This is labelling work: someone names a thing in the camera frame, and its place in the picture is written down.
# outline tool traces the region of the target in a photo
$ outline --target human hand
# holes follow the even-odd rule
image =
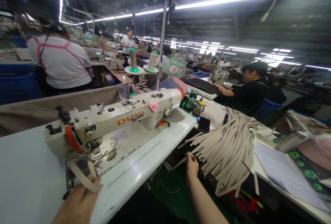
[[[199,171],[199,163],[196,159],[196,157],[191,154],[190,152],[187,152],[186,154],[186,176],[187,179],[190,178],[197,178],[198,177],[198,171]]]
[[[92,175],[89,175],[87,178],[95,185],[100,184],[101,176],[95,179]],[[86,187],[79,183],[62,204],[51,224],[89,224],[102,187],[103,185],[95,193],[87,190],[85,194]]]

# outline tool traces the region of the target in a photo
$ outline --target pink clip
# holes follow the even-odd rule
[[[154,103],[150,103],[150,104],[148,104],[148,106],[149,106],[149,108],[150,108],[154,113],[156,113],[157,110],[159,109],[159,104],[158,104],[157,101],[154,102]]]

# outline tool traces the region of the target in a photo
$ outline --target man in white shirt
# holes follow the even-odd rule
[[[132,38],[133,31],[128,30],[127,35],[124,36],[121,40],[121,46],[123,47],[123,53],[127,56],[130,55],[130,48],[136,48],[136,43],[134,39]]]
[[[47,84],[55,92],[91,88],[93,74],[86,69],[91,67],[91,62],[84,49],[70,42],[67,30],[58,22],[47,31],[47,36],[34,37],[27,42],[33,63],[39,66],[39,71],[46,72]]]

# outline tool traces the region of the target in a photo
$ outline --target factory ceiling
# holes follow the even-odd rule
[[[14,6],[42,8],[57,19],[59,0],[8,0]],[[274,48],[292,50],[296,62],[330,67],[331,1],[276,0],[264,22],[261,18],[275,0],[249,0],[207,7],[174,9],[175,6],[206,0],[172,0],[166,37],[183,41],[219,42],[271,52]],[[73,23],[137,13],[141,9],[162,8],[163,0],[64,0],[63,18]],[[101,30],[138,36],[160,37],[162,13],[98,22]]]

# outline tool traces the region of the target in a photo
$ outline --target electric fan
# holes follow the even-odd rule
[[[186,61],[177,53],[170,54],[163,59],[162,68],[169,77],[181,78],[186,72]]]

